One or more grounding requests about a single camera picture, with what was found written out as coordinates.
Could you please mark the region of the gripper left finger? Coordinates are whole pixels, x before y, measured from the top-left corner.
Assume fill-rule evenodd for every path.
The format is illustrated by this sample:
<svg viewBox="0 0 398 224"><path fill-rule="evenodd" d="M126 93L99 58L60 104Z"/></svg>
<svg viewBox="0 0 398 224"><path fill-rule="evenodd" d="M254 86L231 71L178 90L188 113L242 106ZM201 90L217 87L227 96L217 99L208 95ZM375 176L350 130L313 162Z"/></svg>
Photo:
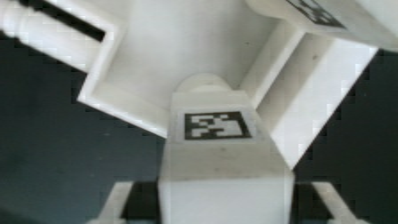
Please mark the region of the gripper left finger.
<svg viewBox="0 0 398 224"><path fill-rule="evenodd" d="M114 184L99 214L87 224L160 224L155 182Z"/></svg>

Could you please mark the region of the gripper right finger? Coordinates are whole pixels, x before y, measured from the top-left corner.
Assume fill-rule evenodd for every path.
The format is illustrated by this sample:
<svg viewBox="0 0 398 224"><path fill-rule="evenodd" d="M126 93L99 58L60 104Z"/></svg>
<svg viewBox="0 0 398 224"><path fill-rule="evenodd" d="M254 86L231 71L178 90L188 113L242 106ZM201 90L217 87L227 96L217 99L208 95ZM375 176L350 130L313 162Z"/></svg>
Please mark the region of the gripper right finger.
<svg viewBox="0 0 398 224"><path fill-rule="evenodd" d="M291 224L368 224L354 214L330 182L295 184Z"/></svg>

